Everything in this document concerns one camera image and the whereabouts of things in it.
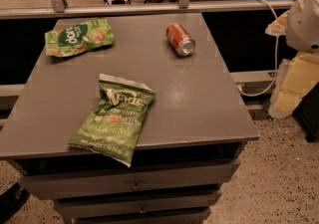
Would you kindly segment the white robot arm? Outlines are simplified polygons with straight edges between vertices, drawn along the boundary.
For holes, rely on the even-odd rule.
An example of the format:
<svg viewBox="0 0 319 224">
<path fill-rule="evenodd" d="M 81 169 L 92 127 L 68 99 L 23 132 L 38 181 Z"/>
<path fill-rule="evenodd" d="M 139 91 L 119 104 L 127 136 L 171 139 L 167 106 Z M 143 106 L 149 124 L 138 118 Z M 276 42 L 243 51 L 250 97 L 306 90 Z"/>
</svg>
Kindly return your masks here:
<svg viewBox="0 0 319 224">
<path fill-rule="evenodd" d="M 319 0 L 295 0 L 265 33 L 284 36 L 287 46 L 297 51 L 279 65 L 268 108 L 272 118 L 285 118 L 319 82 Z"/>
</svg>

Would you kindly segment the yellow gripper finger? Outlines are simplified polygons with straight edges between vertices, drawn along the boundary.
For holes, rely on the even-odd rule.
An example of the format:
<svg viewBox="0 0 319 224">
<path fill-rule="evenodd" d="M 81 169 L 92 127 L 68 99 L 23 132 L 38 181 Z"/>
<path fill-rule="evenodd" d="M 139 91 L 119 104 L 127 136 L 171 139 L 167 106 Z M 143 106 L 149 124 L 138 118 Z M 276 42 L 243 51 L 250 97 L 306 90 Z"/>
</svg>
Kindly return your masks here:
<svg viewBox="0 0 319 224">
<path fill-rule="evenodd" d="M 288 11 L 282 13 L 277 19 L 270 23 L 265 29 L 265 33 L 270 36 L 285 36 Z"/>
<path fill-rule="evenodd" d="M 319 55 L 298 52 L 292 60 L 283 59 L 270 98 L 272 118 L 286 118 L 319 82 Z"/>
</svg>

